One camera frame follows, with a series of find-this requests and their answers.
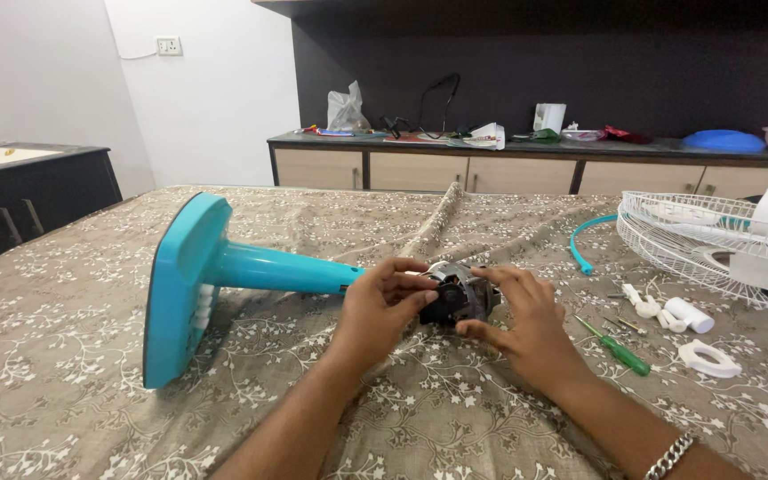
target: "blue plastic lid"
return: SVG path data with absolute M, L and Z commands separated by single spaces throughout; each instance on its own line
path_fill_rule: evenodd
M 766 142 L 757 136 L 736 130 L 702 130 L 684 138 L 684 144 L 739 153 L 758 153 L 766 149 Z

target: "wall socket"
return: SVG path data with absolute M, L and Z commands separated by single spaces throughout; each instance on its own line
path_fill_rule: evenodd
M 182 56 L 183 44 L 179 43 L 179 37 L 164 35 L 156 37 L 156 54 L 160 56 Z

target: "beige cabinet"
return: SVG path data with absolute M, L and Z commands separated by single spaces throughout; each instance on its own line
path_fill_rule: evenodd
M 743 198 L 762 195 L 768 188 L 768 168 L 707 167 L 698 195 Z
M 621 195 L 622 191 L 693 193 L 704 167 L 588 161 L 585 164 L 581 195 Z
M 465 156 L 372 152 L 369 154 L 369 188 L 447 191 L 452 182 L 460 182 L 464 186 L 467 159 Z
M 566 195 L 576 166 L 576 160 L 472 156 L 467 168 L 467 191 Z
M 275 148 L 281 186 L 362 190 L 363 154 Z

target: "green screwdriver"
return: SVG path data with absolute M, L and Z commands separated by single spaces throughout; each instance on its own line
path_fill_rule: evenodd
M 582 320 L 579 315 L 574 315 L 573 317 L 579 320 L 580 323 L 582 323 L 585 328 L 589 329 L 590 332 L 595 334 L 597 339 L 600 340 L 600 343 L 603 344 L 603 346 L 612 353 L 613 357 L 620 360 L 621 363 L 629 366 L 631 370 L 641 376 L 646 376 L 650 373 L 650 365 L 643 362 L 642 359 L 635 356 L 633 352 L 624 348 L 618 342 L 615 342 L 613 337 L 609 335 L 603 335 L 601 332 L 598 332 L 595 327 L 589 325 L 585 320 Z

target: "black cabinet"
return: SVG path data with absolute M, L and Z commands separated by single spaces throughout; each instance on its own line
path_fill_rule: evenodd
M 122 200 L 107 150 L 0 168 L 0 254 Z

